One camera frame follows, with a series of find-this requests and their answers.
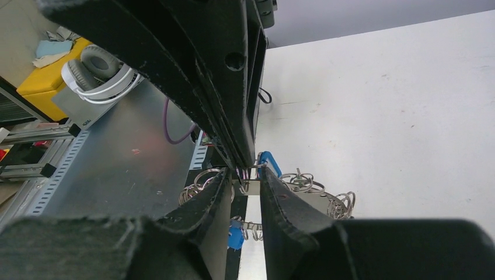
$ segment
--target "headphone ear cushion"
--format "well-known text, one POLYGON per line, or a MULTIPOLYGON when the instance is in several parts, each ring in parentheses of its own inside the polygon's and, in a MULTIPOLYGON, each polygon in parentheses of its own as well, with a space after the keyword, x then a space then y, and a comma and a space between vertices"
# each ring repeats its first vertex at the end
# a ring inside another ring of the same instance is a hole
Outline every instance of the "headphone ear cushion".
POLYGON ((96 89, 98 87, 97 80, 77 59, 69 60, 67 62, 67 67, 71 71, 76 83, 83 91, 87 92, 88 90, 96 89))
POLYGON ((89 45, 81 52, 81 62, 95 77, 110 79, 119 70, 119 61, 106 50, 97 45, 89 45))

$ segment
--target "wire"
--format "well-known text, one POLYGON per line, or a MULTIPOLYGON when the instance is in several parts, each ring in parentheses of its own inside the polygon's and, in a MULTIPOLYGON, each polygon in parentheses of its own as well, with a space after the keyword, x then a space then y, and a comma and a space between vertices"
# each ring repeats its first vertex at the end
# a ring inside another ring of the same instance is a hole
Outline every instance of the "wire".
POLYGON ((258 96, 260 97, 261 101, 264 103, 264 104, 270 104, 273 99, 271 98, 271 94, 269 92, 267 92, 266 90, 264 90, 263 88, 260 87, 260 90, 264 91, 266 93, 266 95, 268 96, 268 101, 263 97, 262 93, 261 92, 258 92, 258 96))
POLYGON ((167 111, 168 111, 168 107, 169 107, 169 102, 170 102, 170 99, 168 97, 166 97, 165 98, 165 105, 163 105, 163 133, 165 134, 165 139, 167 139, 167 141, 170 144, 177 145, 177 144, 181 143, 182 141, 184 141, 187 137, 189 137, 189 135, 196 128, 196 124, 191 125, 191 127, 189 128, 189 131, 186 134, 184 134, 184 136, 179 138, 179 140, 172 140, 172 138, 169 135, 169 129, 167 127, 167 111))

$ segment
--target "metal key ring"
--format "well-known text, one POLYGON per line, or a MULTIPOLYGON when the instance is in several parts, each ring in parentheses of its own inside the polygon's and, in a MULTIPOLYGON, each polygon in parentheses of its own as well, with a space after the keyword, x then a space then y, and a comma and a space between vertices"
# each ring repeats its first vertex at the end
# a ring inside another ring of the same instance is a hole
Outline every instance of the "metal key ring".
POLYGON ((313 181, 313 186, 308 190, 308 194, 321 194, 325 192, 325 186, 322 183, 313 181))
MULTIPOLYGON (((206 181, 203 183, 203 186, 201 186, 201 188, 198 188, 198 190, 200 190, 200 191, 204 190, 204 188, 206 188, 206 186, 208 186, 208 184, 211 182, 211 180, 215 179, 215 177, 216 176, 210 177, 210 178, 206 179, 206 181)), ((233 185, 232 185, 231 188, 232 188, 232 195, 231 195, 231 202, 232 202, 233 201, 233 198, 235 196, 234 190, 233 190, 233 185)))
MULTIPOLYGON (((217 172, 217 173, 220 173, 220 169, 218 169, 218 168, 210 168, 210 169, 207 169, 207 170, 205 170, 205 171, 202 171, 200 174, 198 174, 198 176, 196 176, 196 178, 194 178, 194 183, 193 183, 193 184, 194 184, 195 186, 199 186, 199 185, 198 185, 198 181, 199 181, 199 179, 200 179, 203 175, 205 175, 205 174, 207 174, 207 173, 210 173, 210 172, 217 172)), ((199 188, 199 187, 198 187, 198 190, 202 191, 202 190, 203 190, 203 188, 204 188, 204 185, 203 185, 201 188, 199 188)))

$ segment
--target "purple cable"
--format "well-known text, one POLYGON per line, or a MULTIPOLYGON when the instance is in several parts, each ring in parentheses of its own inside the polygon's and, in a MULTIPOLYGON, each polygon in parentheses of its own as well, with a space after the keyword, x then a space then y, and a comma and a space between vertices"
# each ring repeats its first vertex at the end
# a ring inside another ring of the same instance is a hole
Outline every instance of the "purple cable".
POLYGON ((179 140, 172 140, 170 138, 169 129, 167 127, 168 108, 169 108, 169 99, 168 99, 168 97, 166 97, 165 98, 165 105, 163 105, 163 133, 165 134, 165 139, 167 139, 167 141, 170 144, 177 145, 177 144, 181 143, 182 141, 184 141, 184 139, 186 139, 191 134, 191 132, 193 132, 193 130, 196 128, 196 125, 195 124, 191 125, 191 127, 189 128, 189 131, 186 134, 184 134, 184 136, 182 136, 179 140))

